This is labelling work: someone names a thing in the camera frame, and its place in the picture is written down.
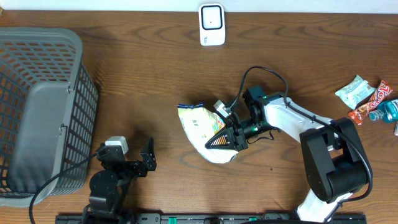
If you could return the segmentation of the teal mouthwash bottle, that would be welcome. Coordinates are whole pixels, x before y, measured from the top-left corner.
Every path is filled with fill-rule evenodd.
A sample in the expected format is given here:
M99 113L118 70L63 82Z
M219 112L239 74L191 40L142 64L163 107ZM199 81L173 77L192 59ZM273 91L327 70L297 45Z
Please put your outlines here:
M397 121L397 99L383 101L377 109L369 113L371 121L383 120L386 123Z

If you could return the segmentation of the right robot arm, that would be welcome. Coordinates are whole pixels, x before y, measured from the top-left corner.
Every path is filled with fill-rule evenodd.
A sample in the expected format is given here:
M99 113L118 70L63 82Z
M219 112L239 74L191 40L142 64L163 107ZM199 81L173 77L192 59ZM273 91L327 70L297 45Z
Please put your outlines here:
M373 186L373 172L354 123L348 118L330 119L295 104L286 93L266 95L262 88L248 88L242 98L250 112L241 121L232 103L219 100L214 107L226 126L206 144L209 151L239 152L248 141L266 131L283 131L302 149L310 191L293 219L330 223L345 202L365 185Z

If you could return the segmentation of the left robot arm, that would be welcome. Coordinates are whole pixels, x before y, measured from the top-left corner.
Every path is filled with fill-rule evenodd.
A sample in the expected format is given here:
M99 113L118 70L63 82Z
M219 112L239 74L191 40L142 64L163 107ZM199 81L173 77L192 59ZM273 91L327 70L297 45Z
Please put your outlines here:
M141 160L127 161L125 154L128 150L125 137L113 136L95 151L103 170L90 180L89 204L83 210L82 223L135 222L134 214L124 209L123 203L133 181L156 170L154 139L150 138L140 152Z

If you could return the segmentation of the light teal wipes pack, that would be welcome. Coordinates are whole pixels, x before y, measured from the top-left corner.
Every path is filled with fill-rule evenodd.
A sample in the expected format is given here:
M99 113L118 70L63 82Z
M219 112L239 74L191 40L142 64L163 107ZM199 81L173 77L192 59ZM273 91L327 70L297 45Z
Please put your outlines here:
M371 96L376 89L368 81L356 75L352 82L335 92L349 108L354 110L360 102Z

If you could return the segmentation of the red Top chocolate bar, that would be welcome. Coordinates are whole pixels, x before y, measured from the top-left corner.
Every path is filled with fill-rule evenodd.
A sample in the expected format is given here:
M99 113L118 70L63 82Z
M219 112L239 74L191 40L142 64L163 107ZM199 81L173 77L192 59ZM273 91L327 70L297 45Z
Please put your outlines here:
M374 111L377 106L392 93L393 89L388 82L381 80L376 91L370 97L369 101L353 111L348 113L348 116L357 124L362 125L363 120L369 115L371 111Z

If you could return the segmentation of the yellow chips bag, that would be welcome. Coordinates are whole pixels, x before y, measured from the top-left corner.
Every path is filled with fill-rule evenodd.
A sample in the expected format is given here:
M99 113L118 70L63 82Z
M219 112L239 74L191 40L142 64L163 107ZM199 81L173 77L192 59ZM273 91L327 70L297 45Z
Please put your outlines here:
M238 152L227 149L207 149L205 144L226 124L216 114L199 105L178 104L178 116L188 140L207 161L225 164L232 161Z

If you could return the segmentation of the small orange snack box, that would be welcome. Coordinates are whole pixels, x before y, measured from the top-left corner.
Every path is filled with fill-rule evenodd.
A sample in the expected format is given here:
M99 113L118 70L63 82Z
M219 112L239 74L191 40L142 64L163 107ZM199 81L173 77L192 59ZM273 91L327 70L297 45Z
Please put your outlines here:
M396 126L394 128L394 135L398 136L398 122L396 122Z

